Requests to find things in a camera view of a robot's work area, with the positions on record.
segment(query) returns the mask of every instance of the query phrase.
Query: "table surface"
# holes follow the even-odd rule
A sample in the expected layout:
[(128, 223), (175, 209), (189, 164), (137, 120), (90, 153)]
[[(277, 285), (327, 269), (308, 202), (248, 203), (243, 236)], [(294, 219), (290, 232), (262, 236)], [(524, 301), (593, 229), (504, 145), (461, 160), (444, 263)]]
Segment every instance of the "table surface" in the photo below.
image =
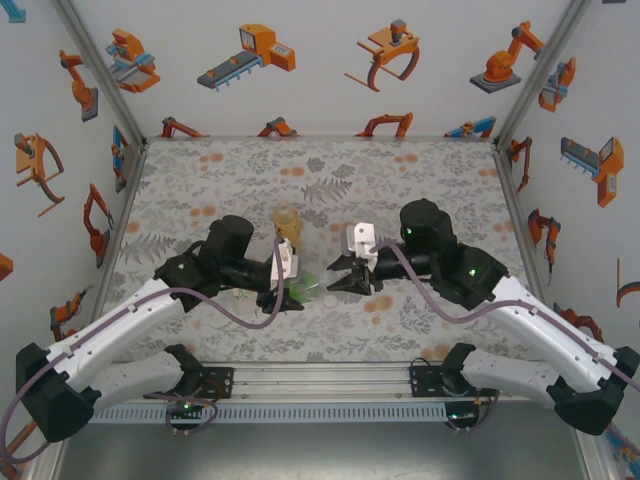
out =
[[(105, 311), (136, 291), (154, 270), (196, 240), (210, 223), (241, 215), (256, 228), (247, 258), (270, 255), (271, 213), (288, 201), (303, 220), (301, 267), (321, 275), (340, 254), (340, 230), (372, 222), (379, 237), (399, 240), (403, 205), (427, 198), (449, 213), (461, 242), (480, 247), (526, 282), (489, 143), (234, 139), (154, 141), (138, 185), (111, 279)], [(265, 330), (245, 330), (211, 307), (157, 328), (121, 360), (183, 343), (201, 361), (407, 361), (442, 359), (457, 342), (493, 353), (535, 358), (485, 319), (449, 325), (406, 280), (385, 282), (371, 297), (330, 293), (286, 312)], [(242, 292), (220, 303), (248, 321), (266, 316)], [(462, 308), (440, 299), (450, 313)]]

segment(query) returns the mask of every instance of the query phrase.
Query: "white wall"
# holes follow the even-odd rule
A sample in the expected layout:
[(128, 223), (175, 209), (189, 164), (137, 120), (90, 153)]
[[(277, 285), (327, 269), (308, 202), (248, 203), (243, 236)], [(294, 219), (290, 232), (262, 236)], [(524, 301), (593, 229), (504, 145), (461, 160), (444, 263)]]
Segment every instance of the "white wall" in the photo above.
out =
[[(112, 170), (112, 128), (115, 115), (103, 92), (99, 93), (98, 117), (87, 123), (80, 119), (80, 105), (71, 93), (71, 76), (60, 65), (59, 50), (78, 53), (60, 23), (51, 2), (20, 0), (27, 11), (23, 24), (9, 24), (0, 10), (0, 253), (13, 260), (14, 271), (0, 282), (0, 410), (4, 412), (15, 391), (15, 355), (23, 346), (36, 342), (45, 348), (53, 343), (49, 330), (49, 309), (71, 300), (89, 284), (99, 284), (101, 270), (89, 246), (89, 234), (82, 223), (83, 204), (89, 183), (101, 192), (118, 220), (125, 191), (116, 195)], [(96, 81), (84, 66), (78, 71), (90, 87)], [(34, 182), (16, 186), (23, 174), (16, 174), (14, 134), (39, 133), (57, 150), (64, 173), (49, 186), (65, 200), (49, 213), (38, 213), (49, 201)], [(53, 160), (45, 155), (47, 173)], [(106, 219), (94, 208), (92, 219), (101, 230)], [(96, 289), (84, 299), (81, 313), (72, 326), (89, 320)], [(13, 422), (14, 434), (26, 421), (21, 411)]]
[[(637, 20), (640, 3), (594, 6), (560, 60), (576, 57), (576, 76), (568, 97), (555, 113), (534, 105), (518, 129), (516, 140), (533, 140), (529, 185), (520, 194), (525, 213), (540, 208), (562, 229), (551, 291), (563, 308), (591, 315), (605, 341), (640, 351), (640, 295), (629, 294), (616, 307), (616, 258), (622, 262), (622, 284), (640, 280), (640, 78)], [(625, 150), (618, 174), (618, 195), (605, 208), (597, 205), (597, 186), (589, 174), (561, 159), (560, 140), (569, 137), (599, 151), (612, 137)], [(514, 167), (520, 181), (522, 161)], [(538, 248), (542, 271), (543, 242)], [(640, 442), (640, 394), (627, 389), (616, 422)]]
[[(135, 35), (156, 57), (162, 80), (149, 90), (123, 95), (146, 135), (161, 131), (162, 119), (174, 116), (203, 133), (257, 135), (264, 124), (283, 116), (302, 135), (354, 135), (378, 115), (415, 117), (409, 134), (442, 135), (465, 121), (509, 112), (524, 81), (491, 95), (469, 83), (487, 59), (506, 49), (511, 30), (525, 20), (543, 41), (552, 33), (567, 1), (539, 0), (194, 0), (178, 6), (157, 0), (75, 0), (105, 61), (111, 32)], [(356, 45), (401, 18), (420, 38), (421, 57), (401, 82), (379, 72), (380, 93), (344, 76), (366, 78), (371, 54)], [(278, 41), (296, 51), (297, 68), (275, 66), (243, 74), (219, 92), (196, 79), (241, 50), (238, 28), (261, 23)], [(405, 59), (392, 62), (401, 70)], [(526, 79), (533, 53), (523, 49), (515, 72)], [(392, 133), (395, 125), (380, 127)]]

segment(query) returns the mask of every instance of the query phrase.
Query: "green object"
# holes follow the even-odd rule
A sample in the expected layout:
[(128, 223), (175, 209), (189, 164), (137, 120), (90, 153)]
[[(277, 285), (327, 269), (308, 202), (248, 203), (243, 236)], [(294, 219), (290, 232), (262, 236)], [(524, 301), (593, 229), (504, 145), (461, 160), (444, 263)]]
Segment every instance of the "green object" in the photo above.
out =
[(308, 303), (320, 298), (320, 278), (311, 272), (302, 270), (298, 276), (286, 283), (291, 298), (300, 303)]

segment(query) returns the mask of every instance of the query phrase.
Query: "gray leaf pattern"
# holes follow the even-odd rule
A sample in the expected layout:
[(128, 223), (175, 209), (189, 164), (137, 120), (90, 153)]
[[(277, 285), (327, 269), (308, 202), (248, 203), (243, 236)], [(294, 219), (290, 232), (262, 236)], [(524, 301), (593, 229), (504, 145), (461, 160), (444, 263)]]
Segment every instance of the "gray leaf pattern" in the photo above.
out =
[[(300, 267), (319, 277), (340, 254), (345, 225), (373, 222), (379, 239), (398, 240), (400, 209), (425, 197), (451, 215), (460, 241), (488, 251), (526, 281), (494, 168), (487, 143), (303, 138), (151, 142), (105, 311), (132, 295), (167, 258), (206, 239), (211, 222), (224, 215), (242, 215), (254, 225), (247, 258), (268, 258), (274, 235), (271, 213), (281, 201), (295, 205), (303, 220)], [(466, 313), (435, 298), (452, 315)], [(247, 321), (266, 318), (251, 300), (241, 305), (231, 292), (220, 292), (216, 301)], [(410, 282), (394, 280), (371, 297), (321, 289), (304, 311), (279, 315), (264, 330), (246, 330), (199, 305), (152, 331), (119, 360), (145, 358), (183, 343), (198, 359), (211, 362), (407, 361), (421, 354), (438, 358), (457, 342), (536, 358), (485, 319), (445, 324)]]

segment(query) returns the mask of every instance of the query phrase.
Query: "vent grille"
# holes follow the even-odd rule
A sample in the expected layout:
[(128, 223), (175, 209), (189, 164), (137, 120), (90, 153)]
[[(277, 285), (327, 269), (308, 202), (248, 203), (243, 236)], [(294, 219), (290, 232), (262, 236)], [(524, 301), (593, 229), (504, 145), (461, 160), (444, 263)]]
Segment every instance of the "vent grille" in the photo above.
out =
[[(95, 424), (162, 424), (166, 404), (124, 404), (91, 419)], [(342, 404), (220, 404), (216, 423), (358, 423), (445, 422), (444, 403), (342, 403)], [(211, 408), (192, 413), (174, 424), (201, 422)]]

